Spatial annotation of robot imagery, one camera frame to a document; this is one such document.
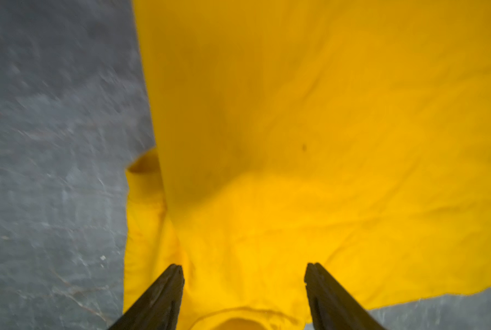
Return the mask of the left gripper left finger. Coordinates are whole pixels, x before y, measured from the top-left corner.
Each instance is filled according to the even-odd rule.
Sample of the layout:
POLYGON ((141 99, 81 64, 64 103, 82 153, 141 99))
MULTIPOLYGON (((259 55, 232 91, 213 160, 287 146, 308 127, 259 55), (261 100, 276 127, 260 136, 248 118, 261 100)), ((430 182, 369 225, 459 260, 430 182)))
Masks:
POLYGON ((169 265, 109 330, 175 330, 185 278, 180 265, 169 265))

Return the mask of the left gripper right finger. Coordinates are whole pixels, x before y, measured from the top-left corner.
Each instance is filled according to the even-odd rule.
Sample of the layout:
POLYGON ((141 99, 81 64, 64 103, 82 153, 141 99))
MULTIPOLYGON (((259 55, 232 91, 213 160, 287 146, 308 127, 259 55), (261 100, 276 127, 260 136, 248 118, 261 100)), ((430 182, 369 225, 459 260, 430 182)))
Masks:
POLYGON ((314 329, 384 330, 321 264, 307 265, 305 284, 314 329))

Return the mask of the yellow t-shirt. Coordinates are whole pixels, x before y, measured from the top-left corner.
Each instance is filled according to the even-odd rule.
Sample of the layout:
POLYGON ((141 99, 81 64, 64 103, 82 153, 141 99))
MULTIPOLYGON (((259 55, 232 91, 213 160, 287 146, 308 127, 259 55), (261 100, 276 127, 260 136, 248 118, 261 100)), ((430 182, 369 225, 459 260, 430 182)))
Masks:
POLYGON ((365 308, 491 287, 491 1, 134 1, 155 147, 124 307, 301 329, 321 263, 365 308))

